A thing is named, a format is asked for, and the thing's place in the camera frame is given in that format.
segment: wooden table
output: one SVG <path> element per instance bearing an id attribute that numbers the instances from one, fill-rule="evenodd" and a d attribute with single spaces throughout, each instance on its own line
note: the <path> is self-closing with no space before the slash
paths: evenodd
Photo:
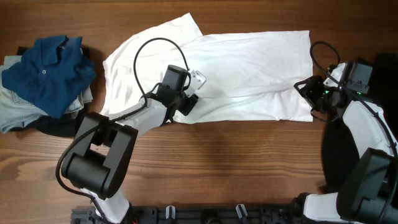
<path id="1" fill-rule="evenodd" d="M 398 51 L 397 1 L 4 2 L 20 4 L 0 4 L 0 58 L 39 37 L 83 36 L 97 63 L 96 111 L 104 101 L 107 55 L 131 35 L 187 12 L 203 34 L 310 30 L 312 42 L 329 41 L 342 61 Z M 317 57 L 325 67 L 335 62 L 321 47 Z M 223 121 L 155 128 L 138 140 L 122 188 L 134 205 L 290 202 L 325 183 L 323 127 L 318 121 Z M 1 223 L 68 223 L 72 208 L 89 206 L 55 180 L 57 160 L 70 143 L 34 130 L 0 135 Z"/>

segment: white t-shirt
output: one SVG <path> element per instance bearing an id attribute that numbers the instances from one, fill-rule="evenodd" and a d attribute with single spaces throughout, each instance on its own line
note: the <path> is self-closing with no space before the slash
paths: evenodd
<path id="1" fill-rule="evenodd" d="M 196 92 L 199 102 L 180 123 L 223 120 L 312 121 L 308 103 L 293 84 L 312 76 L 309 31 L 213 34 L 203 36 L 190 14 L 133 35 L 104 61 L 106 99 L 101 114 L 134 106 L 142 93 L 132 71 L 138 48 L 165 37 L 176 42 L 188 66 L 206 76 Z M 137 75 L 145 92 L 161 82 L 167 65 L 185 68 L 180 52 L 156 40 L 137 59 Z"/>

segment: folded clothes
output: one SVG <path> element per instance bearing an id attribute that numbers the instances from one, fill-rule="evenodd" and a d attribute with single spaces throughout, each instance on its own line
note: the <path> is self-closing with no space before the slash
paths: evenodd
<path id="1" fill-rule="evenodd" d="M 190 14 L 133 35 L 104 61 L 102 114 L 121 112 L 139 101 L 132 62 L 138 48 L 154 37 L 175 41 L 190 68 L 207 77 L 194 109 L 188 116 L 177 112 L 175 121 L 312 121 L 308 103 L 293 88 L 312 76 L 309 31 L 202 36 Z M 185 68 L 173 45 L 158 40 L 143 48 L 137 76 L 145 91 L 161 82 L 168 64 Z"/>
<path id="2" fill-rule="evenodd" d="M 4 65 L 0 66 L 0 75 L 2 71 L 21 61 L 20 55 L 6 56 Z M 87 88 L 69 105 L 65 114 L 71 114 L 76 117 L 77 112 L 84 108 L 84 103 L 93 99 L 90 88 Z M 0 131 L 6 133 L 14 128 L 29 127 L 31 123 L 37 121 L 42 116 L 48 114 L 18 95 L 7 90 L 2 86 L 0 79 Z"/>
<path id="3" fill-rule="evenodd" d="M 2 72 L 2 85 L 60 118 L 94 80 L 94 63 L 81 53 L 82 37 L 38 39 L 17 62 Z"/>

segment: gray garment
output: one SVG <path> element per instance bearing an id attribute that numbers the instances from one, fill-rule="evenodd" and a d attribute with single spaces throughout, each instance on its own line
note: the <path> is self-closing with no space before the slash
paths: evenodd
<path id="1" fill-rule="evenodd" d="M 21 61 L 22 56 L 6 56 L 4 65 L 0 65 L 0 74 L 16 62 Z M 84 107 L 84 103 L 92 101 L 91 90 L 88 88 L 81 93 L 68 107 L 65 113 L 77 114 Z M 0 76 L 0 131 L 7 133 L 12 128 L 24 128 L 43 115 L 48 115 L 43 110 L 20 98 L 15 92 L 2 86 Z"/>

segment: dark blue cloth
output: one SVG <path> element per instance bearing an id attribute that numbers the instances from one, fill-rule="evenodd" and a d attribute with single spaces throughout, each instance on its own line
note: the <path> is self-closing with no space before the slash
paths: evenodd
<path id="1" fill-rule="evenodd" d="M 80 51 L 82 37 L 38 39 L 22 62 L 2 72 L 4 88 L 54 118 L 94 80 L 94 63 Z"/>

